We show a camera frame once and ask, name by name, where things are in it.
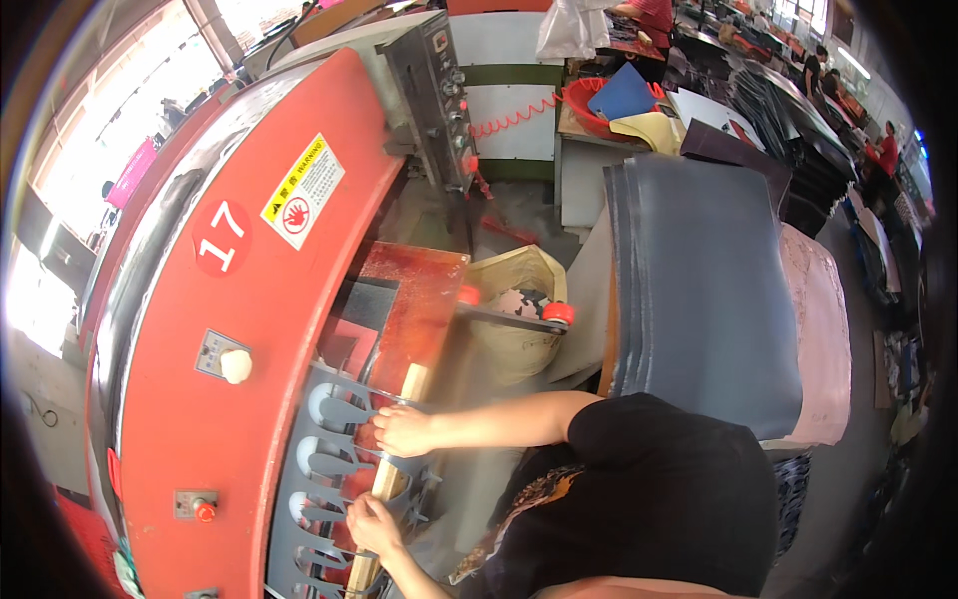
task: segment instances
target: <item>white button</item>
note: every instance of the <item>white button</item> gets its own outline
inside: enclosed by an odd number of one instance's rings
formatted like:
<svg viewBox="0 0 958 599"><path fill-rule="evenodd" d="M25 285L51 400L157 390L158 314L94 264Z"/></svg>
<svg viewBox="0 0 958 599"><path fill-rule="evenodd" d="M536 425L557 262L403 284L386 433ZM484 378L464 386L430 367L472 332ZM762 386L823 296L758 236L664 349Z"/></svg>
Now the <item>white button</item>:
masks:
<svg viewBox="0 0 958 599"><path fill-rule="evenodd" d="M219 367L230 384L240 384L249 379L249 373L253 370L253 358L246 350L224 352L219 357Z"/></svg>

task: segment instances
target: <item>fluorescent light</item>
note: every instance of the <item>fluorescent light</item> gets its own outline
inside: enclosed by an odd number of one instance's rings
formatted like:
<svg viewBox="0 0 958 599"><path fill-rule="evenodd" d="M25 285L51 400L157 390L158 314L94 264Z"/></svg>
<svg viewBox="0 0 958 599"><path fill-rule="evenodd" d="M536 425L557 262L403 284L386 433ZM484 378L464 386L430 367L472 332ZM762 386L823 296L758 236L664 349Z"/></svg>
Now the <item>fluorescent light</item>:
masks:
<svg viewBox="0 0 958 599"><path fill-rule="evenodd" d="M858 64L858 61L852 58L852 55L846 52L845 49L842 48L841 46L838 46L838 54L845 57L845 59L847 59L852 64L852 66L854 66L854 68L858 69L858 71L861 72L861 74L865 77L865 79L872 78L872 76L868 74L868 71L865 70L865 67Z"/></svg>

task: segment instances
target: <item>yellow warning sticker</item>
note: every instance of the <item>yellow warning sticker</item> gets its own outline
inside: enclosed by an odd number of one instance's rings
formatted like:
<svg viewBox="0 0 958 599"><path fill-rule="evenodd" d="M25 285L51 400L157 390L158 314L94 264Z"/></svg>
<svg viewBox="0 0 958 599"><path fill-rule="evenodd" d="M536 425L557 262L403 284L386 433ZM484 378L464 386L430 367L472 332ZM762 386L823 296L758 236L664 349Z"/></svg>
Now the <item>yellow warning sticker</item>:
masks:
<svg viewBox="0 0 958 599"><path fill-rule="evenodd" d="M263 206L260 216L280 237L300 249L345 173L323 135L316 135Z"/></svg>
<svg viewBox="0 0 958 599"><path fill-rule="evenodd" d="M286 179L280 183L279 189L273 194L273 199L266 205L265 210L262 211L262 217L264 219L270 222L276 222L276 217L280 215L283 206L290 200L290 195L293 193L293 189L296 188L296 184L300 182L300 179L306 174L309 165L312 164L316 156L319 155L319 152L323 151L325 147L326 140L320 135L316 138L316 141L312 143L312 146L309 146L309 148L303 152L299 162L296 163L295 167L289 170L289 173L286 174Z"/></svg>

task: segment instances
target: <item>stack of leather sheets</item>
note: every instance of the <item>stack of leather sheets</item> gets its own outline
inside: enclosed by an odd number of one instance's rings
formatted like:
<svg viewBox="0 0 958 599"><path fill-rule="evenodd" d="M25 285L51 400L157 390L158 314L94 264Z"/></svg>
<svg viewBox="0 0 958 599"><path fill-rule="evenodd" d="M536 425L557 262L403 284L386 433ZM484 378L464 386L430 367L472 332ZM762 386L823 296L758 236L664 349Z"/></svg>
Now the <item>stack of leather sheets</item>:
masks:
<svg viewBox="0 0 958 599"><path fill-rule="evenodd" d="M765 151L792 171L783 220L814 239L856 181L855 162L811 102L782 75L747 60L732 107L758 131Z"/></svg>
<svg viewBox="0 0 958 599"><path fill-rule="evenodd" d="M640 153L604 168L619 305L611 396L791 434L802 411L795 311L761 174Z"/></svg>

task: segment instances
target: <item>worker in black shirt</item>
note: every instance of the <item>worker in black shirt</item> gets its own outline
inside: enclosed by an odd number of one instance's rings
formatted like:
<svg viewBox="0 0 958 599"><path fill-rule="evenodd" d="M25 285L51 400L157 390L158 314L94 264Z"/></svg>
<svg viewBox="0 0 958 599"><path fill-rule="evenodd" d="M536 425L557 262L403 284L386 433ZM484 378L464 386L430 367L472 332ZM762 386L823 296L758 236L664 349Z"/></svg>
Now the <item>worker in black shirt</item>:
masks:
<svg viewBox="0 0 958 599"><path fill-rule="evenodd" d="M822 93L835 100L839 104L842 104L841 98L838 96L838 82L841 74L838 72L838 69L832 69L828 73L822 76Z"/></svg>
<svg viewBox="0 0 958 599"><path fill-rule="evenodd" d="M802 70L802 93L814 102L814 93L818 91L818 78L822 73L822 63L829 59L829 51L825 46L815 46L815 55L805 61Z"/></svg>
<svg viewBox="0 0 958 599"><path fill-rule="evenodd" d="M651 395L538 393L465 412L384 407L379 446L530 447L490 531L449 581L461 599L758 596L778 537L771 465L751 431ZM416 564L386 507L361 495L347 524L410 599L448 595Z"/></svg>

